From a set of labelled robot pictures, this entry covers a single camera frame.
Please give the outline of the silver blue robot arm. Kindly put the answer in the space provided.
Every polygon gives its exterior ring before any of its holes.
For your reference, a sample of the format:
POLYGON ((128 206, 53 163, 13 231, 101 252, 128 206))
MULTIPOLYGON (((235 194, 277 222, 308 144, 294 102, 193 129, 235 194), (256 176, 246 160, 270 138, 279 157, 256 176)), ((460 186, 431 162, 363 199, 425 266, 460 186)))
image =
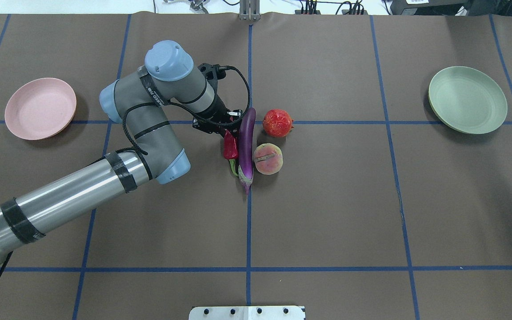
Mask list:
POLYGON ((100 93, 102 110, 121 124, 132 144, 90 165, 0 205, 0 266, 15 249, 41 240, 50 231, 128 194, 150 180, 168 184, 190 170, 164 107, 193 116, 193 128, 224 134, 240 127, 244 112, 230 111, 217 93, 229 65, 195 65, 172 40, 158 42, 144 65, 100 93))

